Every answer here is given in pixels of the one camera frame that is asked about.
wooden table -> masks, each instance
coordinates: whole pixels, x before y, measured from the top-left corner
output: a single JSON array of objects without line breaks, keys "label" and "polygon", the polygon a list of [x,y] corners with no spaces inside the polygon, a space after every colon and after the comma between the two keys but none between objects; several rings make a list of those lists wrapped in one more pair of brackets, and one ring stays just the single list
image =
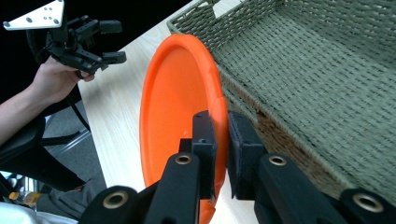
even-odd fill
[{"label": "wooden table", "polygon": [[[221,1],[215,7],[217,15],[237,3],[237,0]],[[126,63],[110,65],[105,71],[99,70],[94,81],[78,84],[108,188],[116,185],[137,191],[145,188],[139,147],[140,99],[151,57],[170,35],[166,27],[168,19],[121,49],[126,52]],[[228,176],[216,208],[211,223],[258,223],[253,202],[231,199]]]}]

woven basket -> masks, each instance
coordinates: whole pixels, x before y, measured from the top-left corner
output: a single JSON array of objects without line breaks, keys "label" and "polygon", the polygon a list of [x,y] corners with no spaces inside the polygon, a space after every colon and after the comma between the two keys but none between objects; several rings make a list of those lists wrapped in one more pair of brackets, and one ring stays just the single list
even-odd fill
[{"label": "woven basket", "polygon": [[246,0],[218,18],[215,4],[167,25],[210,50],[229,109],[321,191],[396,204],[396,2]]}]

